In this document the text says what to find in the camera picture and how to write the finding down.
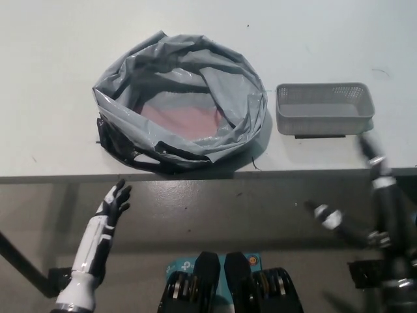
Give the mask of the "robot right black white hand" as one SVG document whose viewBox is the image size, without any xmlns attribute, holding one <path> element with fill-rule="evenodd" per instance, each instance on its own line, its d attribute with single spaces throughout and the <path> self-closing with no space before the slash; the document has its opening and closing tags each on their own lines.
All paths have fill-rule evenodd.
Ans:
<svg viewBox="0 0 417 313">
<path fill-rule="evenodd" d="M 375 248 L 390 258 L 410 258 L 409 217 L 397 179 L 386 157 L 364 134 L 356 137 L 361 154 L 369 166 L 369 179 L 375 210 L 375 229 L 366 230 L 355 224 L 339 209 L 308 200 L 304 208 L 320 225 L 336 237 L 358 248 Z"/>
</svg>

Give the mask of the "robot left white black hand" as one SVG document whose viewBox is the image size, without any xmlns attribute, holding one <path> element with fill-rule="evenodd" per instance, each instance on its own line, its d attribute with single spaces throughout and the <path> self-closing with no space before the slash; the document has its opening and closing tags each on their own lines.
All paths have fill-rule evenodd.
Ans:
<svg viewBox="0 0 417 313">
<path fill-rule="evenodd" d="M 102 278 L 121 215 L 130 207 L 132 187 L 120 180 L 105 195 L 96 213 L 89 220 L 72 266 L 72 270 Z"/>
</svg>

